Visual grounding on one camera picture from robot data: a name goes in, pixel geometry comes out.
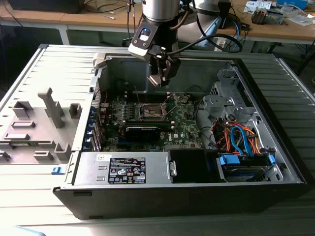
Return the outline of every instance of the wooden table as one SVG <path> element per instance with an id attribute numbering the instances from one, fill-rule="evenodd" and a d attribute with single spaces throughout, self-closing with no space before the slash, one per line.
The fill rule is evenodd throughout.
<path id="1" fill-rule="evenodd" d="M 97 0 L 98 6 L 106 3 L 114 3 L 114 0 Z M 301 43 L 312 44 L 315 39 L 315 26 L 301 26 L 288 19 L 285 19 L 282 25 L 255 25 L 251 22 L 251 14 L 244 13 L 244 6 L 247 0 L 232 0 L 232 5 L 237 16 L 242 19 L 242 22 L 251 26 L 246 40 L 248 41 L 269 41 L 269 42 L 283 42 L 283 43 Z M 124 2 L 119 2 L 114 6 L 108 6 L 106 10 L 124 6 Z M 17 11 L 13 10 L 11 6 L 6 3 L 7 9 L 11 14 L 25 27 L 38 28 L 53 28 L 58 29 L 63 41 L 63 44 L 69 45 L 67 30 L 92 30 L 92 31 L 114 31 L 127 32 L 127 17 L 125 8 L 114 11 L 115 20 L 109 19 L 98 13 L 88 12 L 82 10 L 80 14 L 67 14 L 59 12 L 41 12 L 41 11 Z M 95 10 L 95 4 L 91 2 L 88 6 L 91 10 Z M 141 16 L 141 4 L 136 4 L 136 26 Z M 314 10 L 315 7 L 308 7 L 306 11 Z M 3 25 L 19 26 L 14 18 L 0 3 L 0 22 Z M 133 18 L 132 14 L 129 16 L 129 29 L 133 32 Z M 233 26 L 226 29 L 218 30 L 218 33 L 225 33 L 229 35 L 235 34 Z"/>
<path id="2" fill-rule="evenodd" d="M 251 26 L 247 40 L 309 44 L 315 39 L 315 25 L 301 26 L 288 19 L 284 19 L 281 25 L 252 24 L 252 14 L 244 12 L 245 4 L 248 1 L 231 1 L 236 15 L 242 19 L 241 21 L 243 23 L 249 24 Z M 315 12 L 315 6 L 308 5 L 305 11 Z M 234 35 L 235 29 L 233 26 L 230 26 L 227 29 L 218 30 L 218 33 Z"/>

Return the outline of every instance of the blue latch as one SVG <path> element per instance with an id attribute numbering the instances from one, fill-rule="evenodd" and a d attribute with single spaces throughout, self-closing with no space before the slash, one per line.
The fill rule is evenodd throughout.
<path id="1" fill-rule="evenodd" d="M 275 164 L 276 160 L 275 160 L 275 157 L 273 155 L 270 154 L 268 156 L 268 158 L 269 158 L 269 161 L 271 162 L 271 165 Z"/>
<path id="2" fill-rule="evenodd" d="M 238 158 L 237 155 L 230 155 L 230 154 L 227 154 L 227 155 L 222 155 L 220 157 L 220 163 L 221 165 L 240 165 L 241 162 L 240 162 L 240 159 Z"/>
<path id="3" fill-rule="evenodd" d="M 54 176 L 60 176 L 60 175 L 64 175 L 65 171 L 63 167 L 54 167 L 51 174 Z"/>

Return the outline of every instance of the side panel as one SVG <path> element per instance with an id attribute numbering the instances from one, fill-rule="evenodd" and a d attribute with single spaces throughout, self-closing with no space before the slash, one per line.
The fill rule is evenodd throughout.
<path id="1" fill-rule="evenodd" d="M 306 185 L 281 184 L 53 192 L 75 217 L 95 219 L 262 212 L 306 191 Z"/>

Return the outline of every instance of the blue cable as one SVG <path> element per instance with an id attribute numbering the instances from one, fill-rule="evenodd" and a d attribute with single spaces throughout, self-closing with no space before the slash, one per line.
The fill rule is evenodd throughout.
<path id="1" fill-rule="evenodd" d="M 240 37 L 240 34 L 241 34 L 240 28 L 239 28 L 238 24 L 237 24 L 234 20 L 232 20 L 232 22 L 233 22 L 233 23 L 235 24 L 235 26 L 236 26 L 236 29 L 237 29 L 237 40 L 238 40 L 239 37 Z"/>
<path id="2" fill-rule="evenodd" d="M 234 126 L 234 127 L 232 128 L 232 130 L 231 130 L 231 143 L 232 143 L 232 145 L 235 147 L 235 149 L 237 149 L 237 150 L 239 151 L 239 153 L 240 153 L 241 155 L 244 155 L 244 154 L 243 154 L 243 151 L 236 145 L 235 140 L 234 140 L 234 132 L 235 132 L 236 129 L 239 129 L 239 130 L 241 131 L 241 134 L 242 134 L 242 136 L 243 136 L 243 141 L 244 141 L 245 150 L 246 150 L 247 154 L 248 154 L 249 156 L 254 156 L 254 154 L 253 154 L 253 152 L 252 152 L 252 150 L 251 150 L 251 147 L 248 145 L 246 132 L 245 132 L 245 130 L 242 129 L 242 127 L 240 127 L 240 126 Z"/>

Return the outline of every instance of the table leg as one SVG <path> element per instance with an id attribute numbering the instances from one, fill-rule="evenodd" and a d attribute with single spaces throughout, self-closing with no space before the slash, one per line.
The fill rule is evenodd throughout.
<path id="1" fill-rule="evenodd" d="M 59 30 L 60 37 L 61 37 L 61 40 L 63 42 L 63 45 L 70 45 L 68 34 L 67 34 L 67 26 L 66 25 L 60 25 L 58 27 L 58 30 Z"/>

